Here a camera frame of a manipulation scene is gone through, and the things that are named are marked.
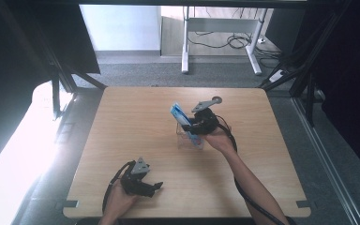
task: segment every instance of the floor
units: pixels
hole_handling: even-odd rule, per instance
[[[217,44],[223,41],[218,37],[214,39],[217,39]],[[221,54],[210,51],[206,49],[206,52],[202,53],[208,56],[190,57],[192,72],[188,75],[183,75],[180,71],[181,59],[178,53],[161,56],[143,52],[122,55],[97,52],[101,75],[91,74],[91,76],[111,86],[253,87],[268,75],[271,71],[270,66],[276,64],[276,60],[264,61],[269,67],[262,67],[263,74],[259,77],[255,76],[249,67],[242,66],[249,65],[245,50],[240,50],[240,53],[233,56],[224,52]],[[165,77],[167,73],[170,74],[170,78]],[[59,146],[58,155],[49,171],[43,174],[29,191],[13,224],[75,224],[78,220],[65,217],[62,210],[67,204],[66,197],[102,91],[77,76],[74,78],[80,87],[76,101],[69,105],[62,119],[56,141]],[[312,211],[310,217],[294,220],[297,224],[360,224],[359,218],[356,222],[355,219],[351,219],[351,214],[360,216],[360,161],[327,121],[321,111],[320,103],[314,105],[315,126],[310,127],[305,123],[299,112],[302,108],[298,107],[302,99],[290,98],[287,92],[291,85],[292,81],[287,82],[268,92],[267,95]],[[320,146],[323,146],[323,151],[317,150]],[[328,171],[328,161],[336,169],[335,174],[333,171]],[[348,209],[349,205],[355,205],[357,211]],[[123,222],[165,224],[168,221],[123,220]],[[239,224],[243,220],[180,220],[180,222],[177,220],[178,224],[182,222],[183,224]]]

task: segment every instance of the hand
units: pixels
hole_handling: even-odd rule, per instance
[[[220,119],[220,124],[226,127],[225,123]],[[223,129],[217,127],[212,133],[207,135],[200,135],[201,138],[205,139],[212,147],[217,149],[221,153],[226,153],[228,151],[233,152],[233,143],[224,132]]]
[[[121,182],[119,180],[115,181],[111,187],[111,193],[99,225],[114,224],[118,218],[131,208],[138,198],[137,195],[127,195]]]

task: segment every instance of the cable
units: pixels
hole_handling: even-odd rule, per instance
[[[107,190],[104,194],[104,200],[103,200],[103,205],[102,205],[102,210],[104,213],[105,210],[105,206],[107,204],[108,201],[108,197],[110,196],[111,193],[111,186],[113,186],[113,184],[115,183],[116,180],[119,179],[119,175],[122,173],[122,171],[128,167],[133,161],[127,162],[127,164],[125,164],[121,169],[119,169],[119,171],[116,173],[116,175],[113,177],[113,179],[110,181],[110,184],[107,186]]]
[[[235,150],[235,152],[238,152],[238,148],[236,146],[236,141],[234,136],[231,134],[230,132],[230,127],[227,125],[227,122],[223,119],[223,117],[218,116],[218,118],[220,118],[221,120],[223,120],[225,127],[221,124],[218,124],[217,126],[219,128],[221,128],[227,135],[227,137],[229,137],[229,139],[232,142],[232,146],[233,149]],[[258,210],[260,213],[262,213],[263,215],[265,215],[267,218],[269,218],[271,221],[273,221],[274,223],[276,223],[277,225],[284,225],[284,223],[282,221],[280,221],[278,218],[274,217],[272,214],[270,214],[268,211],[266,211],[265,209],[263,209],[261,206],[259,206],[257,203],[255,203],[246,193],[245,191],[241,188],[241,186],[239,185],[238,181],[236,180],[236,178],[234,177],[234,182],[235,182],[235,186],[238,189],[238,192],[241,194],[241,196],[245,199],[245,201],[247,201],[251,206],[253,206],[256,210]]]
[[[256,47],[255,50],[256,50],[256,54],[258,54],[260,56],[265,56],[265,57],[259,58],[259,63],[265,68],[274,68],[274,67],[267,66],[263,60],[276,60],[277,61],[282,56],[282,52],[264,51],[264,50],[259,49],[258,47]]]
[[[262,83],[260,83],[260,85],[256,86],[256,88],[262,88],[264,87],[266,84],[270,83],[270,78],[272,76],[274,76],[274,74],[279,71],[279,69],[282,67],[282,64],[277,64],[274,69],[271,71],[271,73],[268,75],[267,78],[265,78],[264,80],[262,80]]]
[[[214,32],[208,32],[208,33],[202,33],[202,34],[197,34],[197,35],[198,36],[205,36],[205,35],[210,35],[210,34],[213,34],[213,33]],[[242,49],[242,48],[245,48],[250,42],[248,40],[248,38],[236,35],[235,33],[233,33],[231,36],[227,37],[227,43],[223,44],[221,46],[212,46],[212,45],[204,44],[204,43],[201,43],[201,42],[195,42],[195,41],[191,40],[190,38],[188,38],[188,41],[191,42],[192,44],[203,45],[205,47],[213,48],[213,49],[220,49],[220,48],[224,48],[226,46],[230,46],[233,49]],[[241,46],[235,46],[233,44],[233,41],[237,41],[238,43],[241,44]]]
[[[205,36],[205,35],[210,35],[210,34],[213,34],[213,33],[215,33],[215,32],[211,31],[211,32],[206,32],[206,33],[201,33],[201,34],[198,34],[197,32],[195,32],[195,34],[197,36]]]
[[[255,16],[254,16],[254,18],[253,19],[256,19],[256,16],[257,16],[257,11],[259,10],[259,8],[258,7],[256,7],[256,12],[255,12]]]
[[[210,15],[210,13],[207,11],[207,7],[205,7],[205,11],[206,11],[206,13],[209,15],[209,17],[212,18],[212,16]]]
[[[236,11],[232,14],[231,18],[235,15],[235,13],[239,10],[239,8],[236,9]]]
[[[245,8],[243,7],[243,8],[241,9],[241,13],[240,13],[240,15],[239,15],[239,19],[242,19],[242,16],[244,15],[244,10],[245,10]]]

